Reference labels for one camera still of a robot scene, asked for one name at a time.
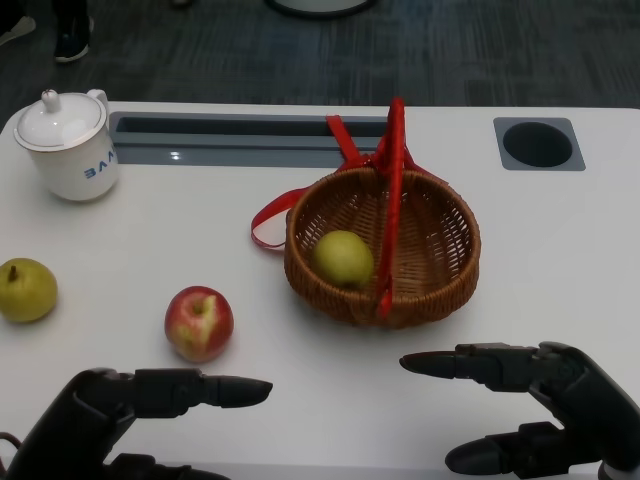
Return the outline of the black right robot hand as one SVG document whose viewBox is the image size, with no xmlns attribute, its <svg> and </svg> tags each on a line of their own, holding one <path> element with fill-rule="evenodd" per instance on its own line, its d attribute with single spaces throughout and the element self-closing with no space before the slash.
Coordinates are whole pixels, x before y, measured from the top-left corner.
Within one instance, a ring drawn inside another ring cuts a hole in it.
<svg viewBox="0 0 640 480">
<path fill-rule="evenodd" d="M 536 479 L 597 462 L 600 479 L 639 476 L 639 407 L 575 347 L 459 344 L 452 351 L 407 354 L 399 363 L 416 374 L 470 379 L 494 392 L 528 393 L 560 423 L 526 423 L 515 432 L 458 446 L 445 457 L 455 473 Z"/>
</svg>

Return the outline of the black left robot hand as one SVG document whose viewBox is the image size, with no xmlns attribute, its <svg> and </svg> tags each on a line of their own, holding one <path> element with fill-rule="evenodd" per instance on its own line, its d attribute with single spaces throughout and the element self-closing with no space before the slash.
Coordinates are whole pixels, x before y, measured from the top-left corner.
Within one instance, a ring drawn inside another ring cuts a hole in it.
<svg viewBox="0 0 640 480">
<path fill-rule="evenodd" d="M 213 479 L 190 465 L 170 467 L 151 455 L 120 454 L 105 461 L 138 419 L 172 419 L 200 404 L 243 408 L 264 402 L 270 382 L 205 375 L 194 368 L 84 370 L 74 376 L 23 441 L 1 437 L 16 449 L 2 466 L 4 479 Z"/>
</svg>

